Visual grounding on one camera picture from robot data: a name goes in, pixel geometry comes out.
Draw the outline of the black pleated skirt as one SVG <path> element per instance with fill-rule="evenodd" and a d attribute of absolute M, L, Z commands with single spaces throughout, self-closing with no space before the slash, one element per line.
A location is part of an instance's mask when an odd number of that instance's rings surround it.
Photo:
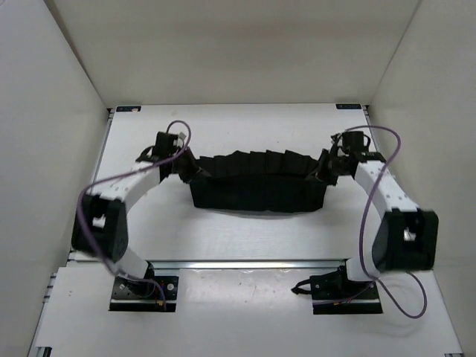
<path fill-rule="evenodd" d="M 314 177 L 318 161 L 286 150 L 202 156 L 188 182 L 197 208 L 275 213 L 314 212 L 327 184 Z"/>

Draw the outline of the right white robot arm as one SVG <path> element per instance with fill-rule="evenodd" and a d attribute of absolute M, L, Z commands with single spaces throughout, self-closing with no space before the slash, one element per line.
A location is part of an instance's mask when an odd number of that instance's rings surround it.
<path fill-rule="evenodd" d="M 325 186 L 341 176 L 351 177 L 367 194 L 358 233 L 358 255 L 336 271 L 310 278 L 311 291 L 336 303 L 369 289 L 384 273 L 430 271 L 434 267 L 439 218 L 421 208 L 398 184 L 385 158 L 370 150 L 363 126 L 332 136 L 317 166 L 305 177 Z"/>

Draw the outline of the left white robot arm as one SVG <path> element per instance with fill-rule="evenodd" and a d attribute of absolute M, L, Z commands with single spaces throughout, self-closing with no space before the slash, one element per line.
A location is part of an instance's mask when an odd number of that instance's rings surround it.
<path fill-rule="evenodd" d="M 101 261 L 141 298 L 155 294 L 164 300 L 164 288 L 155 281 L 152 263 L 129 247 L 127 215 L 168 176 L 176 174 L 188 183 L 200 171 L 190 139 L 189 132 L 159 132 L 155 144 L 143 150 L 129 172 L 93 182 L 78 197 L 71 247 Z"/>

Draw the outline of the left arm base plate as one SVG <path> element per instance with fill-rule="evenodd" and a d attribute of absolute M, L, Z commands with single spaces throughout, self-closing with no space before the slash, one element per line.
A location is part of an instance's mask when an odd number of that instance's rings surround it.
<path fill-rule="evenodd" d="M 175 312 L 177 306 L 179 276 L 166 273 L 154 276 L 162 288 L 161 293 L 154 284 L 140 284 L 116 277 L 109 301 L 111 312 Z"/>

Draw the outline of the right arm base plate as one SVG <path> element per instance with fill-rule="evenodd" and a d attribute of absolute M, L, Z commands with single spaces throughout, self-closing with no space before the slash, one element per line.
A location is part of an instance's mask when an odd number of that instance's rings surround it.
<path fill-rule="evenodd" d="M 314 315 L 378 315 L 383 313 L 379 292 L 374 283 L 355 282 L 345 273 L 334 271 L 311 275 L 291 291 L 309 295 Z"/>

